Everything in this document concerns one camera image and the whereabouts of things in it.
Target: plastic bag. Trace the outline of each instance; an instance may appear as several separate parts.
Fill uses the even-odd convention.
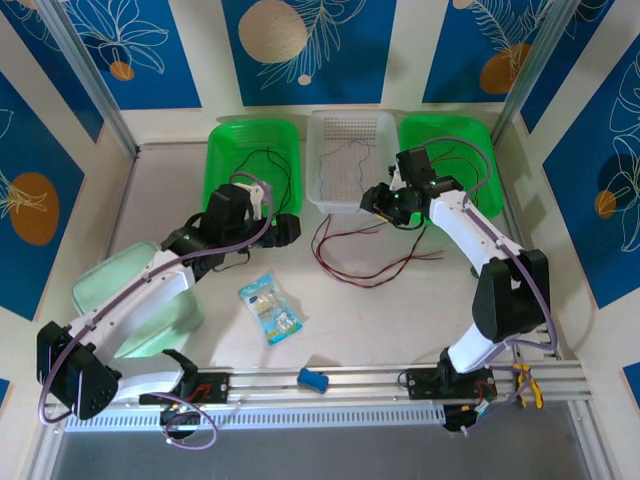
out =
[[[284,340],[302,328],[302,323],[283,297],[272,274],[241,288],[238,293],[262,325],[269,345]]]

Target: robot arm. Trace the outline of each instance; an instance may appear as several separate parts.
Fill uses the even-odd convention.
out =
[[[397,155],[391,186],[380,183],[365,192],[360,207],[395,225],[406,225],[419,212],[442,228],[479,274],[473,301],[473,325],[446,349],[439,363],[443,389],[464,382],[519,335],[544,323],[545,316],[511,255],[528,270],[549,304],[548,262],[538,250],[526,251],[487,220],[452,177],[438,177],[426,149]]]
[[[265,233],[256,242],[262,247],[284,246],[300,236],[299,220],[293,215],[275,215],[266,226],[268,219],[261,214],[264,193],[259,185],[221,185],[212,193],[207,210],[172,232],[143,271],[101,306],[64,328],[55,322],[45,325],[37,337],[38,381],[45,384],[63,350],[75,340],[77,344],[52,377],[50,392],[81,420],[121,398],[150,392],[173,392],[186,398],[195,388],[198,373],[180,353],[165,350],[153,357],[120,359],[115,358],[116,352],[160,307],[224,261],[224,253],[199,252],[225,250],[220,247],[233,251],[233,246],[262,230]],[[167,264],[172,266],[150,275]],[[123,295],[134,287],[135,294]],[[100,322],[94,322],[121,296]]]

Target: clear plastic basket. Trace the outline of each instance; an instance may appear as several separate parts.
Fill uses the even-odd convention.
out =
[[[324,213],[355,213],[369,187],[389,182],[400,151],[393,116],[377,110],[314,112],[307,127],[307,198]]]

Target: pliers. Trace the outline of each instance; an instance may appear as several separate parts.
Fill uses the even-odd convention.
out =
[[[536,408],[541,409],[542,407],[544,407],[544,397],[542,396],[540,387],[538,387],[538,384],[536,383],[535,379],[531,375],[531,366],[520,364],[520,363],[514,363],[513,368],[520,371],[520,374],[518,375],[518,378],[516,380],[516,390],[518,390],[522,386],[522,384],[527,380],[527,376],[528,376],[530,378],[529,388],[533,391],[533,394],[536,399]],[[522,405],[523,408],[527,407],[527,401],[524,399],[523,396],[521,395],[518,396],[518,401],[520,402],[520,405]]]

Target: white floor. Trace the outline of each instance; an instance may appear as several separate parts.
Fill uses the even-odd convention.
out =
[[[201,210],[205,153],[199,144],[141,152],[111,253],[138,241],[160,242]],[[293,245],[253,249],[248,265],[209,273],[194,287],[205,320],[182,351],[198,366],[433,362],[471,325],[476,280],[467,259],[439,229],[427,229],[418,251],[442,250],[442,260],[413,261],[393,282],[364,290],[333,280],[313,258],[310,242],[324,214],[305,200],[300,218],[303,234]],[[368,214],[343,215],[334,228],[373,223],[376,218]],[[501,218],[496,224],[504,230]],[[374,272],[406,255],[418,233],[385,226],[375,236],[335,240],[327,253],[349,270]],[[233,254],[227,262],[239,259]],[[274,346],[267,345],[238,297],[241,287],[269,271],[304,320],[302,330]]]

